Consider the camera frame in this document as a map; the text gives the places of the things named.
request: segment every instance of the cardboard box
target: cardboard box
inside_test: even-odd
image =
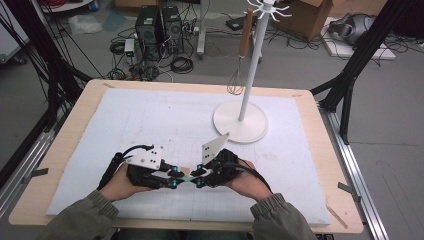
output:
[[[140,8],[143,5],[162,6],[162,0],[115,0],[115,6],[123,8]]]
[[[331,8],[344,0],[297,0],[292,3],[277,3],[277,7],[290,8],[284,14],[291,17],[281,17],[275,14],[279,22],[273,21],[272,26],[281,29],[300,39],[311,41],[320,35]]]
[[[341,18],[349,12],[360,12],[370,16],[377,16],[386,2],[387,0],[349,0],[333,7],[330,11],[330,16]]]

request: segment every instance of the white pole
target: white pole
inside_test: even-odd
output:
[[[272,5],[265,3],[264,1],[264,10],[271,10]],[[263,12],[264,15],[259,19],[258,27],[256,29],[256,44],[254,46],[252,61],[250,62],[249,75],[247,76],[246,88],[244,90],[243,103],[241,105],[239,121],[244,120],[244,115],[246,113],[247,103],[249,102],[250,92],[252,90],[253,80],[255,78],[256,68],[258,67],[259,56],[262,50],[262,44],[264,42],[265,31],[268,26],[269,13]]]

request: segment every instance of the finger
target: finger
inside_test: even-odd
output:
[[[239,158],[239,164],[256,170],[255,165],[251,161],[247,161],[247,160],[243,160]]]

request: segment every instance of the sleeve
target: sleeve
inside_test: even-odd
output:
[[[95,190],[54,217],[37,239],[100,239],[117,216],[118,209]]]
[[[286,202],[280,193],[273,194],[250,208],[255,221],[255,240],[316,240],[305,217],[293,205]]]

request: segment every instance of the computer tower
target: computer tower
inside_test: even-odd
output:
[[[164,34],[159,6],[141,7],[135,23],[135,31],[140,43],[142,59],[144,61],[160,60],[160,46],[164,42]]]
[[[182,32],[182,22],[178,8],[169,6],[162,8],[163,24],[165,28],[165,41],[168,53],[183,53],[184,42]]]

